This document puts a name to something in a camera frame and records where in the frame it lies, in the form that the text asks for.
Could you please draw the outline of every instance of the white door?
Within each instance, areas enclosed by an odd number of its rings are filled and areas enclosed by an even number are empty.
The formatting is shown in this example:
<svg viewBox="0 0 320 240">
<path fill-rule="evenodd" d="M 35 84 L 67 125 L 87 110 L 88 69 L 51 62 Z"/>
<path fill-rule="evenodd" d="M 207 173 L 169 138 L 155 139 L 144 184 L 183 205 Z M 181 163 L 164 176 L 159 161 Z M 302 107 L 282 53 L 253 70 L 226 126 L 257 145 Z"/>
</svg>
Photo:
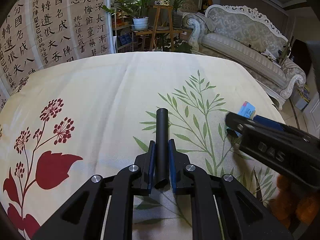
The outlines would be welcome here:
<svg viewBox="0 0 320 240">
<path fill-rule="evenodd" d="M 309 134 L 319 138 L 320 134 L 320 101 L 319 94 L 311 99 L 310 103 L 303 111 L 303 116 L 307 124 Z"/>
</svg>

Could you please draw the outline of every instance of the orange fuzzy object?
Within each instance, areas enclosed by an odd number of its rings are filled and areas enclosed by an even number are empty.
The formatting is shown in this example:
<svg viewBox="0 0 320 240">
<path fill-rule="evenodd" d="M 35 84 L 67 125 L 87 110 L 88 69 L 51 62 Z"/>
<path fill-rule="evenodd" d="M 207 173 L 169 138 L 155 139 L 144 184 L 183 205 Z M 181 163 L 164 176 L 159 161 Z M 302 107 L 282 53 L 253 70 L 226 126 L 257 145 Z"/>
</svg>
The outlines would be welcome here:
<svg viewBox="0 0 320 240">
<path fill-rule="evenodd" d="M 296 215 L 297 218 L 310 225 L 315 216 L 317 215 L 320 207 L 320 194 L 319 193 L 311 193 L 300 200 Z"/>
<path fill-rule="evenodd" d="M 291 187 L 291 181 L 283 175 L 279 175 L 277 178 L 277 187 L 279 190 L 289 190 Z"/>
<path fill-rule="evenodd" d="M 280 191 L 279 195 L 270 204 L 273 215 L 284 220 L 293 214 L 298 204 L 298 198 L 290 191 Z"/>
<path fill-rule="evenodd" d="M 288 229 L 290 226 L 290 217 L 280 220 L 280 223 L 283 224 Z"/>
</svg>

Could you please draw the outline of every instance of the black tube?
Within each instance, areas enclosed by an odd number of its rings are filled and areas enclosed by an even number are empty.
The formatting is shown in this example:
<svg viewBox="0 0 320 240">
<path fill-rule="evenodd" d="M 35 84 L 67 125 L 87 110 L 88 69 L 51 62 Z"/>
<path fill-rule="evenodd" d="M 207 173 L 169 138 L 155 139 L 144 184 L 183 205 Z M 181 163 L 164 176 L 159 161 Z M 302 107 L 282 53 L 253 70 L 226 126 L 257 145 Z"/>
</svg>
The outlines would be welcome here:
<svg viewBox="0 0 320 240">
<path fill-rule="evenodd" d="M 168 156 L 168 110 L 157 110 L 156 118 L 156 167 L 155 188 L 163 188 L 169 183 Z"/>
</svg>

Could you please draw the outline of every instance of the tiled floor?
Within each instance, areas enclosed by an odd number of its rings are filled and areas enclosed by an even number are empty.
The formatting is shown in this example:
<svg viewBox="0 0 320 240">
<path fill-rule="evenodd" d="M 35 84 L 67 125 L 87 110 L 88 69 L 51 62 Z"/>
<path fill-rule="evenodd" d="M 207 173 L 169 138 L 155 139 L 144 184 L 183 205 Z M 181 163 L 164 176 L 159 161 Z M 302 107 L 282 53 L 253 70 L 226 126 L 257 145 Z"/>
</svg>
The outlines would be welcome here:
<svg viewBox="0 0 320 240">
<path fill-rule="evenodd" d="M 282 111 L 279 111 L 284 122 L 287 125 L 299 128 L 305 132 L 308 132 L 306 122 L 302 115 L 302 112 L 290 103 L 290 100 L 287 99 L 282 107 Z"/>
</svg>

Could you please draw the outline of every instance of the metal bolt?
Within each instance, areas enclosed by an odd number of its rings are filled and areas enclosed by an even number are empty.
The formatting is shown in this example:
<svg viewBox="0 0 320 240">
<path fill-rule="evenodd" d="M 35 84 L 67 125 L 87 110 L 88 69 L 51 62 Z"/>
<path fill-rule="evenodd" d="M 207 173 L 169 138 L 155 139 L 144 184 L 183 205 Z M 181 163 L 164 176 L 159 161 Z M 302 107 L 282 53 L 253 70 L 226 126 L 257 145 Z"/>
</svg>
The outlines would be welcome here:
<svg viewBox="0 0 320 240">
<path fill-rule="evenodd" d="M 242 131 L 243 130 L 243 126 L 241 124 L 237 125 L 238 130 Z"/>
<path fill-rule="evenodd" d="M 139 169 L 139 166 L 137 166 L 137 165 L 131 165 L 131 166 L 129 166 L 129 171 L 134 172 L 134 171 L 137 171 L 138 169 Z"/>
<path fill-rule="evenodd" d="M 194 171 L 195 169 L 196 169 L 196 167 L 193 164 L 189 164 L 186 166 L 187 171 Z"/>
<path fill-rule="evenodd" d="M 91 181 L 92 181 L 93 183 L 97 183 L 97 182 L 99 182 L 100 180 L 101 180 L 101 176 L 100 176 L 100 175 L 94 175 L 94 176 L 91 177 Z"/>
<path fill-rule="evenodd" d="M 225 181 L 233 181 L 233 176 L 230 174 L 225 174 L 225 175 L 223 175 L 223 179 Z"/>
</svg>

